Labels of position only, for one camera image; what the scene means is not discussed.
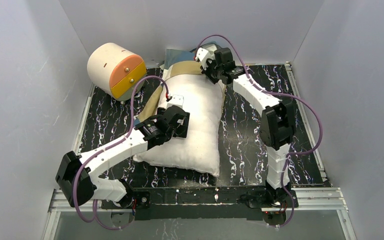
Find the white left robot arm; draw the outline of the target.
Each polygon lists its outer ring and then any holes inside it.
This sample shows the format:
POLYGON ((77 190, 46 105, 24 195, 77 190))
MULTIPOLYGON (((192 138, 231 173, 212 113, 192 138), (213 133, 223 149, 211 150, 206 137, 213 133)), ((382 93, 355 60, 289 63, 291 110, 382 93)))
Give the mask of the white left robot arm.
POLYGON ((88 152, 67 152, 61 160, 55 181, 71 207, 90 200, 121 203, 133 197, 134 191, 125 180, 100 178, 100 175, 120 162, 171 138, 186 138, 190 113, 172 105, 159 107, 157 113, 142 122, 135 122, 131 132, 88 152))

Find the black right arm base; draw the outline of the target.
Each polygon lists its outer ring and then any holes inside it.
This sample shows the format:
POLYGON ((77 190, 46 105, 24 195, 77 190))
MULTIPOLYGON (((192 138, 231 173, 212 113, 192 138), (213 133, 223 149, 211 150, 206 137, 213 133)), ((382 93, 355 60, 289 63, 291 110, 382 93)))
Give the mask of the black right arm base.
POLYGON ((292 220, 295 209, 299 207, 298 197, 290 184, 276 189, 270 185, 253 189, 240 195, 236 202, 245 204, 250 209, 262 210, 263 221, 274 228, 287 225, 292 220))

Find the white pillow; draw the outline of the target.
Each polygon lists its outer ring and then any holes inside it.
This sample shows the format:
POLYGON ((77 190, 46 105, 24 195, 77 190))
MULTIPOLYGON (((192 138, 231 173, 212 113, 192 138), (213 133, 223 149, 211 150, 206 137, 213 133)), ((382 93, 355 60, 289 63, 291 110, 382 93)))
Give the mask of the white pillow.
POLYGON ((136 154, 133 160, 218 177, 218 130, 223 113, 225 85, 213 84, 203 74, 173 75, 166 83, 170 94, 184 98, 182 108, 190 114, 187 136, 173 137, 162 145, 136 154))

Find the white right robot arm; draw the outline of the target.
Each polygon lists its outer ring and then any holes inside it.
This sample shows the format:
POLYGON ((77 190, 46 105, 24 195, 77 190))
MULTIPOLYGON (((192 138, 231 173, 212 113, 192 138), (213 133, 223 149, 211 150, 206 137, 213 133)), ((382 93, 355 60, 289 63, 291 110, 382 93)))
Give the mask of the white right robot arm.
POLYGON ((282 201, 290 191, 287 173, 289 150, 296 133, 295 108, 292 104, 270 95, 248 74, 243 66, 237 66, 227 47, 214 51, 200 47, 195 61, 201 71, 213 83, 222 82, 245 99, 260 116, 259 135, 266 146, 268 172, 264 197, 267 202, 282 201))

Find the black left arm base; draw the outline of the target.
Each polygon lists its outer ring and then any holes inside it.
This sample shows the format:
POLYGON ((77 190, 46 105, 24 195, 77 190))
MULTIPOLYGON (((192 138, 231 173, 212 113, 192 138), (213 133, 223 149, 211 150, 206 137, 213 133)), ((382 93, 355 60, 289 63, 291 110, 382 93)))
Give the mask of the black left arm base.
POLYGON ((135 220, 137 210, 146 210, 150 207, 151 193, 148 190, 128 189, 119 201, 103 200, 101 208, 111 210, 111 221, 116 226, 121 226, 121 217, 124 214, 128 223, 135 220))

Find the blue beige white pillowcase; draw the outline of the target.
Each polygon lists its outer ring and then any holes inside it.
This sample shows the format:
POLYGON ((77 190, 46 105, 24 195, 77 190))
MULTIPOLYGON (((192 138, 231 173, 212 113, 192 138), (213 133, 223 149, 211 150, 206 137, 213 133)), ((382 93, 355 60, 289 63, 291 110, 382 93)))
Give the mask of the blue beige white pillowcase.
MULTIPOLYGON (((194 61, 194 57, 194 49, 186 51, 167 48, 165 50, 164 63, 160 65, 160 68, 162 69, 162 79, 168 81, 168 79, 179 75, 202 75, 201 65, 194 61)), ((134 116, 134 125, 156 113, 160 102, 160 96, 164 91, 163 84, 160 84, 154 90, 142 111, 134 116)))

